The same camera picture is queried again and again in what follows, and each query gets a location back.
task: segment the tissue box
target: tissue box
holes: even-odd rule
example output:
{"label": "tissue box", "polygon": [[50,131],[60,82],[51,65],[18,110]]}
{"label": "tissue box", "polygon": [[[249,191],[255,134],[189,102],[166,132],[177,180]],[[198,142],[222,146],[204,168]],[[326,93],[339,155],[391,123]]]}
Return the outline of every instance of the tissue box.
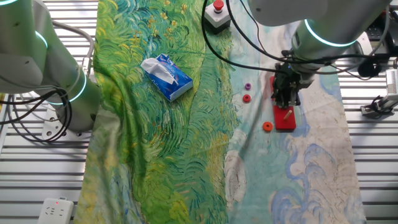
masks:
{"label": "tissue box", "polygon": [[192,79],[183,73],[166,54],[145,59],[141,67],[170,102],[192,88]]}

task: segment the power strip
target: power strip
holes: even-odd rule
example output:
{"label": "power strip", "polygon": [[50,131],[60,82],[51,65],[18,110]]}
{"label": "power strip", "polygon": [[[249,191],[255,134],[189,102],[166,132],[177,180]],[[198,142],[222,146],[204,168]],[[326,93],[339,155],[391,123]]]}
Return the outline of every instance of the power strip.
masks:
{"label": "power strip", "polygon": [[69,224],[73,202],[67,198],[46,198],[37,224]]}

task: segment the orange ring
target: orange ring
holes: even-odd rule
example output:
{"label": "orange ring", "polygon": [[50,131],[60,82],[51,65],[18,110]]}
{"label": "orange ring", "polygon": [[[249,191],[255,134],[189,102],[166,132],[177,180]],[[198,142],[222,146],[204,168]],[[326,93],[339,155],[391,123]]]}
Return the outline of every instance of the orange ring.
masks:
{"label": "orange ring", "polygon": [[263,130],[265,130],[265,131],[271,131],[273,127],[274,127],[274,126],[273,126],[272,123],[269,122],[269,121],[264,122],[264,124],[262,124],[262,128],[263,128]]}
{"label": "orange ring", "polygon": [[250,97],[250,95],[244,95],[243,96],[243,101],[245,102],[245,103],[249,103],[250,102],[250,99],[251,99],[251,97]]}

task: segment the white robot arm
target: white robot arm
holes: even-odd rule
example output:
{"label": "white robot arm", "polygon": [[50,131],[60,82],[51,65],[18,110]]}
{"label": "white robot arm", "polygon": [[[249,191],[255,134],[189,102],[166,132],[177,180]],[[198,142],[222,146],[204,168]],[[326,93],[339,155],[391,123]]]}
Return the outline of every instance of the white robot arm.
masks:
{"label": "white robot arm", "polygon": [[356,42],[356,39],[388,7],[391,0],[249,0],[251,12],[266,26],[279,26],[302,20],[292,39],[292,60],[276,73],[274,103],[281,108],[300,104],[298,91],[308,88],[313,75],[325,64],[302,63],[335,57]]}
{"label": "white robot arm", "polygon": [[[72,106],[69,129],[93,127],[100,103],[100,89],[85,75],[53,28],[41,0],[0,1],[0,92],[44,95],[57,86],[68,92]],[[62,101],[53,95],[48,102],[64,117]]]}

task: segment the metal grating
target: metal grating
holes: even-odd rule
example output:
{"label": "metal grating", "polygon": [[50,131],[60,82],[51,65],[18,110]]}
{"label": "metal grating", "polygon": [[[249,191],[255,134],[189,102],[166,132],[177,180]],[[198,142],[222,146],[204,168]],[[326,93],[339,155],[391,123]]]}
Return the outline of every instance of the metal grating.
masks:
{"label": "metal grating", "polygon": [[[96,0],[47,0],[44,3],[55,20],[95,36]],[[56,32],[80,63],[88,50],[88,42],[66,30],[56,29]],[[344,67],[346,62],[338,65]],[[362,117],[359,109],[370,104],[374,97],[386,95],[385,73],[370,81],[343,73],[339,81],[368,223],[398,223],[398,114],[373,121]],[[20,113],[27,111],[23,105],[17,108]],[[44,108],[37,112],[45,117]],[[24,123],[41,135],[43,121],[30,115]],[[47,197],[68,197],[77,204],[87,146],[88,140],[63,147],[35,145],[8,127],[0,154],[0,223],[37,223]]]}

